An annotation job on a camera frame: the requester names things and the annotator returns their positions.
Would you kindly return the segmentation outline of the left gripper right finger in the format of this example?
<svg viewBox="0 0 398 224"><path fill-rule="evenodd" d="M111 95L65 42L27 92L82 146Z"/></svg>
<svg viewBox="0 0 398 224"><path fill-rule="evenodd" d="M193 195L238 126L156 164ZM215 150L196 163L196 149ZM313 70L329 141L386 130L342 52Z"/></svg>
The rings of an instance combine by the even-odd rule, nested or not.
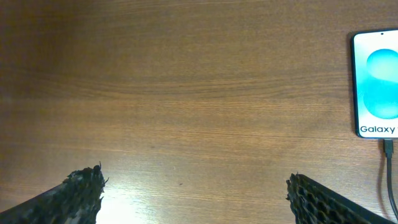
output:
<svg viewBox="0 0 398 224"><path fill-rule="evenodd" d="M286 180L290 209L299 224L393 224L303 174Z"/></svg>

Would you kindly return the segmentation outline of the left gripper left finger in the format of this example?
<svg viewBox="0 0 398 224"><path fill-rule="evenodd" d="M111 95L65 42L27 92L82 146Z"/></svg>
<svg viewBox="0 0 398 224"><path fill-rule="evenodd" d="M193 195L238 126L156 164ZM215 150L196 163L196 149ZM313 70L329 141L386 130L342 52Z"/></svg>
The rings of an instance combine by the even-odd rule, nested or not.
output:
<svg viewBox="0 0 398 224"><path fill-rule="evenodd" d="M107 183L101 168L71 172L56 187L1 212L1 223L95 224Z"/></svg>

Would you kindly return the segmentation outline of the blue Galaxy smartphone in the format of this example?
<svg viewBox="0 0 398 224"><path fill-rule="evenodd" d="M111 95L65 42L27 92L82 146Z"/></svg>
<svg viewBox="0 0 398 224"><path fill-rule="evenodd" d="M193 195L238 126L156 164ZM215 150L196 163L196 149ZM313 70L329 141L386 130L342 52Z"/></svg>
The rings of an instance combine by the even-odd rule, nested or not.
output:
<svg viewBox="0 0 398 224"><path fill-rule="evenodd" d="M397 29L351 38L355 131L361 138L397 138Z"/></svg>

